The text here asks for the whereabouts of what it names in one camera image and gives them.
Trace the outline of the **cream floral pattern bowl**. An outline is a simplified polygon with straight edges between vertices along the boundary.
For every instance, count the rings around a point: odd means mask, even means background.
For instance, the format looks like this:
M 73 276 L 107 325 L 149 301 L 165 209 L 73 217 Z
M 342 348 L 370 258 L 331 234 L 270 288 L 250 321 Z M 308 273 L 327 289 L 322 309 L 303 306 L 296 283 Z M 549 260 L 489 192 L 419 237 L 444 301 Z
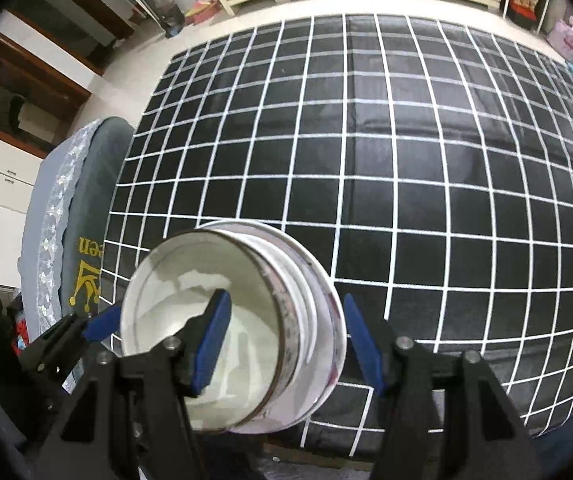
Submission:
M 303 366 L 303 273 L 257 235 L 194 230 L 152 249 L 122 300 L 128 356 L 178 341 L 191 425 L 232 430 L 269 408 Z

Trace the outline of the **pink gift bag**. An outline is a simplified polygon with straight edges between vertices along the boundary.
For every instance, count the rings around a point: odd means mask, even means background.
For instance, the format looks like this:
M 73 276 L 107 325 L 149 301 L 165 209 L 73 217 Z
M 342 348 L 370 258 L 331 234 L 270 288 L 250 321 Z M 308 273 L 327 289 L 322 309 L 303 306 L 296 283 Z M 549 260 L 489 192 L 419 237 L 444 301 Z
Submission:
M 573 65 L 573 15 L 557 20 L 548 32 L 549 45 L 569 64 Z

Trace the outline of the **black vacuum cleaner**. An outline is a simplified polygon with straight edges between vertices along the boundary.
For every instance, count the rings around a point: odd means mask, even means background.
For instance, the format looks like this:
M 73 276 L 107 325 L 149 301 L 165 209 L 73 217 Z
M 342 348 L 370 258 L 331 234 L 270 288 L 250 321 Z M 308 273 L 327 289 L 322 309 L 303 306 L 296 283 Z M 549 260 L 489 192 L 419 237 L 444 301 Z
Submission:
M 152 15 L 160 28 L 164 30 L 166 38 L 179 35 L 186 24 L 186 17 L 175 0 L 139 0 L 144 9 Z

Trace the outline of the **light blue white bowl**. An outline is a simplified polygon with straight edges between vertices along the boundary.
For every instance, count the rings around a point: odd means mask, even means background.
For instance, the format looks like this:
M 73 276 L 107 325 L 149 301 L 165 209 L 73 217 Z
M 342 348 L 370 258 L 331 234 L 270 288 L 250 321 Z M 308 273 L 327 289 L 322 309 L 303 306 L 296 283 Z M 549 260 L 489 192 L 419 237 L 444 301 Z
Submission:
M 343 370 L 347 330 L 341 300 L 324 266 L 294 237 L 273 226 L 251 220 L 221 220 L 207 230 L 276 248 L 286 263 L 300 274 L 296 278 L 307 301 L 303 339 L 303 364 L 285 391 L 247 422 L 231 428 L 235 434 L 271 434 L 293 427 L 321 408 L 329 399 Z

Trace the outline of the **white grey speckled bowl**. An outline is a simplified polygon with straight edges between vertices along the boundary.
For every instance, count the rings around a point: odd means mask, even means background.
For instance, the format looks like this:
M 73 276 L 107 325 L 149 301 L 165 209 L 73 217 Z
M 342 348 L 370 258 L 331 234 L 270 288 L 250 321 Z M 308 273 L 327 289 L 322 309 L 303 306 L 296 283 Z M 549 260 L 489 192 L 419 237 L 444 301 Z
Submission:
M 277 399 L 281 393 L 285 391 L 292 378 L 295 374 L 300 371 L 301 364 L 303 364 L 303 352 L 305 351 L 306 340 L 303 339 L 303 321 L 305 321 L 305 313 L 307 308 L 307 301 L 303 299 L 303 291 L 300 289 L 298 283 L 296 282 L 297 276 L 300 272 L 295 269 L 291 269 L 286 263 L 286 258 L 280 254 L 276 248 L 271 248 L 269 245 L 258 242 L 250 242 L 249 240 L 242 240 L 237 236 L 230 235 L 236 240 L 239 240 L 243 246 L 251 248 L 254 252 L 258 252 L 259 255 L 265 257 L 267 260 L 262 266 L 269 270 L 277 273 L 278 278 L 282 278 L 284 282 L 285 289 L 280 292 L 280 297 L 286 300 L 286 310 L 294 315 L 294 318 L 289 318 L 285 321 L 285 325 L 290 328 L 293 332 L 298 334 L 298 344 L 293 346 L 289 341 L 285 344 L 285 350 L 283 354 L 285 356 L 296 356 L 296 368 L 289 378 L 289 381 L 284 384 L 284 386 L 278 388 L 277 391 L 269 394 L 269 398 L 264 404 L 257 408 L 254 414 L 247 416 L 242 422 L 247 422 L 254 415 L 258 414 L 262 408 L 265 408 L 271 400 Z

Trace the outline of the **black white grid tablecloth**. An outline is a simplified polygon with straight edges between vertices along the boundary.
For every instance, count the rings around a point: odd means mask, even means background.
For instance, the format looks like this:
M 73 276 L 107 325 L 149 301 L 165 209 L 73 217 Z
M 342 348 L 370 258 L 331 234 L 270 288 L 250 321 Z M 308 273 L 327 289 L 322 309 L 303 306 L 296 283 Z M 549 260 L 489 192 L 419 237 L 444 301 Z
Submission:
M 479 351 L 533 434 L 573 419 L 573 73 L 469 27 L 303 18 L 154 73 L 105 236 L 101 302 L 164 237 L 263 221 L 341 295 Z

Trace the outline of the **blue grey lace-covered chair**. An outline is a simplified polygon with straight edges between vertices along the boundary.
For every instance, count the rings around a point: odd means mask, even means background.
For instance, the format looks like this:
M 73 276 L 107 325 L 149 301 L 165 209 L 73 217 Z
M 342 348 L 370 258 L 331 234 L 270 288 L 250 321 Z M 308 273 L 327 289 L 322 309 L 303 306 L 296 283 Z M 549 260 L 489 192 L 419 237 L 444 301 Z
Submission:
M 99 311 L 108 214 L 133 137 L 123 118 L 96 119 L 40 164 L 17 263 L 31 342 L 65 315 Z

